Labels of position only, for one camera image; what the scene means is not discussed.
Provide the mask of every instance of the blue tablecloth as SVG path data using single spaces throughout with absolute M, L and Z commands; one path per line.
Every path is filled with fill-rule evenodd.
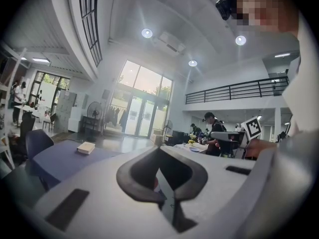
M 75 141 L 63 141 L 40 152 L 30 162 L 32 173 L 52 188 L 88 165 L 121 154 L 95 148 L 90 155 L 86 155 L 77 152 L 76 148 L 80 145 Z

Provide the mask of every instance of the large window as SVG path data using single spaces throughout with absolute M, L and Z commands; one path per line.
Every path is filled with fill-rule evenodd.
M 107 108 L 105 130 L 135 137 L 163 132 L 172 81 L 127 61 Z
M 32 83 L 29 104 L 32 106 L 43 105 L 48 111 L 54 113 L 60 91 L 67 90 L 69 84 L 70 79 L 37 72 Z
M 126 61 L 118 83 L 169 100 L 172 81 L 143 66 Z

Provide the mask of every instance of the man in black cap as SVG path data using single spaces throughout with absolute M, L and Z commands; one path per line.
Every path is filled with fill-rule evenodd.
M 220 149 L 218 147 L 216 147 L 216 141 L 214 138 L 211 137 L 211 133 L 212 132 L 223 132 L 223 127 L 220 124 L 220 122 L 215 118 L 215 115 L 211 112 L 207 112 L 204 115 L 204 118 L 207 122 L 207 124 L 211 124 L 212 128 L 211 128 L 211 132 L 208 135 L 208 148 L 206 150 L 206 154 L 207 155 L 211 155 L 211 156 L 219 156 L 220 155 Z

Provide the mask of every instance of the hanging clothes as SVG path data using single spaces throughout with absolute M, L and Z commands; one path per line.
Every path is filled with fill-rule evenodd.
M 109 107 L 108 112 L 106 114 L 105 122 L 109 123 L 112 119 L 112 106 Z
M 128 111 L 124 110 L 122 117 L 120 119 L 120 122 L 119 122 L 119 124 L 122 127 L 122 132 L 125 131 L 126 123 L 128 121 L 128 115 L 129 115 Z
M 117 108 L 115 111 L 114 111 L 114 117 L 113 117 L 113 120 L 112 120 L 112 124 L 113 126 L 116 126 L 118 124 L 118 115 L 119 115 L 119 112 L 120 112 L 120 109 Z

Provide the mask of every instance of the recessed light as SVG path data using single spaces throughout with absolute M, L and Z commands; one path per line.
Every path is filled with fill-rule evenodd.
M 145 28 L 142 30 L 142 36 L 145 38 L 151 38 L 153 36 L 153 33 L 150 29 Z
M 36 62 L 50 63 L 50 61 L 45 58 L 33 58 L 33 60 Z
M 244 45 L 246 43 L 246 37 L 243 35 L 239 35 L 236 37 L 236 43 L 237 45 Z
M 280 54 L 280 55 L 276 55 L 275 58 L 286 57 L 286 56 L 289 56 L 289 55 L 290 55 L 290 53 Z
M 197 66 L 197 62 L 195 60 L 190 60 L 188 64 L 192 67 Z

